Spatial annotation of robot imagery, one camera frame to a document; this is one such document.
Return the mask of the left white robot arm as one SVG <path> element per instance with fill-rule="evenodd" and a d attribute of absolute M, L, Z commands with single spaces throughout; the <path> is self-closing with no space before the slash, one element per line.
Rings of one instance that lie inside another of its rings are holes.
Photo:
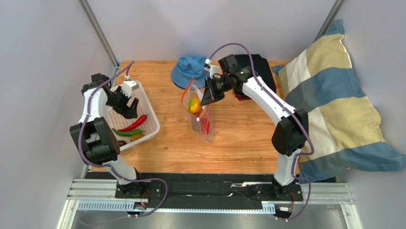
<path fill-rule="evenodd" d="M 139 172 L 120 155 L 119 142 L 105 115 L 112 108 L 126 119 L 137 118 L 138 98 L 134 98 L 131 105 L 127 103 L 139 84 L 127 76 L 122 84 L 111 90 L 109 77 L 98 73 L 91 79 L 92 82 L 81 90 L 84 109 L 78 124 L 70 127 L 70 135 L 85 164 L 107 169 L 117 179 L 121 191 L 137 188 Z"/>

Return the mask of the yellow green mango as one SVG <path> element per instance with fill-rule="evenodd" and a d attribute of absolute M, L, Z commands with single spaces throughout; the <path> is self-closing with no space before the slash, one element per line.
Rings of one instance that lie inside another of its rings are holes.
<path fill-rule="evenodd" d="M 201 101 L 199 97 L 192 98 L 188 102 L 187 109 L 192 114 L 197 114 L 202 110 Z"/>

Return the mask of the purple eggplant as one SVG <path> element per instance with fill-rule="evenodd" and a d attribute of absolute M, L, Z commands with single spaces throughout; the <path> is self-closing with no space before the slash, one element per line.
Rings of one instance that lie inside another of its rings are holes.
<path fill-rule="evenodd" d="M 200 118 L 199 118 L 198 114 L 193 114 L 191 121 L 192 121 L 191 122 L 192 129 L 195 132 L 200 132 L 201 131 L 201 122 L 200 122 Z"/>

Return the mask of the clear orange-zip bag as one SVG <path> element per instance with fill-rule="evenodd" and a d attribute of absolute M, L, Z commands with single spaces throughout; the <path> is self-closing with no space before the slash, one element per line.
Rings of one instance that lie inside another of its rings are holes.
<path fill-rule="evenodd" d="M 203 93 L 204 93 L 204 86 L 202 86 L 200 83 L 198 83 L 194 78 L 192 78 L 192 80 L 189 82 L 189 84 L 187 85 L 187 87 L 184 89 L 182 97 L 181 97 L 181 104 L 185 110 L 186 113 L 186 118 L 189 121 L 189 124 L 191 126 L 191 119 L 192 119 L 192 113 L 188 111 L 187 106 L 188 106 L 188 102 L 189 100 L 191 100 L 192 98 L 195 97 L 199 97 L 200 101 L 203 97 Z M 206 106 L 202 106 L 202 110 L 197 113 L 199 118 L 201 118 L 204 115 L 208 115 L 210 117 L 210 122 L 211 122 L 211 129 L 210 132 L 206 135 L 203 135 L 200 132 L 195 132 L 197 134 L 197 136 L 199 137 L 199 139 L 204 142 L 207 145 L 211 145 L 213 144 L 213 121 L 212 121 L 212 114 L 211 114 L 211 108 L 206 105 Z"/>

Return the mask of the red tomato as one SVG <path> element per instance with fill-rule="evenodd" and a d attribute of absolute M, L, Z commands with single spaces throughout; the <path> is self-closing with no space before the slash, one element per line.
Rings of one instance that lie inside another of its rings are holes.
<path fill-rule="evenodd" d="M 208 134 L 211 129 L 210 117 L 208 115 L 204 115 L 200 118 L 200 122 L 201 122 L 201 133 L 203 135 Z"/>

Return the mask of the red chili pepper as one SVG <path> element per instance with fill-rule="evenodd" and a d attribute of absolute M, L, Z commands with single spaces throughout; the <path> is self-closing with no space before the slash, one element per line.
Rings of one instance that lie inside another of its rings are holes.
<path fill-rule="evenodd" d="M 139 127 L 140 125 L 142 125 L 148 118 L 148 115 L 141 115 L 134 123 L 132 123 L 131 125 L 129 125 L 126 128 L 120 129 L 120 132 L 127 132 L 127 131 L 131 131 L 136 129 L 137 127 Z"/>

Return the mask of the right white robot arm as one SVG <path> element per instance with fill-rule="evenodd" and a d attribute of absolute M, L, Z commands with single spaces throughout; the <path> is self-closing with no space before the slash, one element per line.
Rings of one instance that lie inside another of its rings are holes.
<path fill-rule="evenodd" d="M 219 64 L 215 66 L 210 59 L 205 60 L 204 69 L 210 75 L 205 79 L 201 105 L 218 102 L 224 99 L 225 92 L 241 88 L 266 112 L 275 124 L 272 144 L 278 153 L 272 187 L 276 195 L 287 195 L 295 185 L 297 157 L 307 140 L 307 112 L 284 102 L 251 66 L 242 68 L 234 55 L 222 58 Z"/>

